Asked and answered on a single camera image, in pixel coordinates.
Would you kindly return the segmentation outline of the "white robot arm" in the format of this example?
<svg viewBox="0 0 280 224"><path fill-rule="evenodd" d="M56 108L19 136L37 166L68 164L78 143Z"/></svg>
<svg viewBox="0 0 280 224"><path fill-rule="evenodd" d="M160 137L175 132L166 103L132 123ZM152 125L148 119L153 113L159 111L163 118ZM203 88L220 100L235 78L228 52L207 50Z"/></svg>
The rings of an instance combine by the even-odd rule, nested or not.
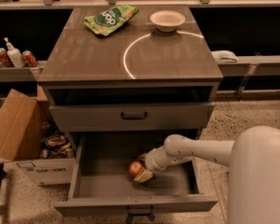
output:
<svg viewBox="0 0 280 224"><path fill-rule="evenodd" d="M228 224L280 224L280 130L256 126L233 141L167 136L163 145L132 164L133 180L143 183L167 167L192 157L229 168Z"/></svg>

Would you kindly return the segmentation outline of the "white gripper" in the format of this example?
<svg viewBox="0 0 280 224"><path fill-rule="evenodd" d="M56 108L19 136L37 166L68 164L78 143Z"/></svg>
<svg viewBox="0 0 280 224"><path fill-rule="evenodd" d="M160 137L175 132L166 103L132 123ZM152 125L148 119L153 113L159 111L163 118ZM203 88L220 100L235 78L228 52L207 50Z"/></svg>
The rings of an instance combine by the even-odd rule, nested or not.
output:
<svg viewBox="0 0 280 224"><path fill-rule="evenodd" d="M147 182L153 177L153 173L160 173L164 170L161 166L160 161L164 158L164 151L162 147L153 148L148 153L144 153L138 156L138 160L144 161L146 168L144 168L139 175L133 180L138 183Z"/></svg>

